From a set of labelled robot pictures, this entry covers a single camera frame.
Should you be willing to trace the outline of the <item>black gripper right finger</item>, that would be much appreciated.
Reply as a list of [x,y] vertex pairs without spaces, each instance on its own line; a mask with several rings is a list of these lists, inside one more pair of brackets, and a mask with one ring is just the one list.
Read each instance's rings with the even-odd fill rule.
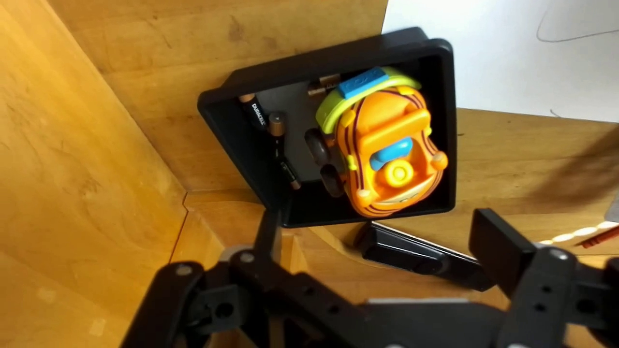
[[472,215],[469,250],[482,271],[507,294],[519,286],[525,269],[538,248],[513,228],[494,209],[476,209]]

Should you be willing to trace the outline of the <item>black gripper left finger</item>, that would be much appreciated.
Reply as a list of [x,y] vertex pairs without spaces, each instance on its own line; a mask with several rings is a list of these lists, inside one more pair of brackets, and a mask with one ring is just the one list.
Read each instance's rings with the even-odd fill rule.
[[271,257],[279,242],[281,213],[277,209],[265,209],[256,234],[254,250],[262,257]]

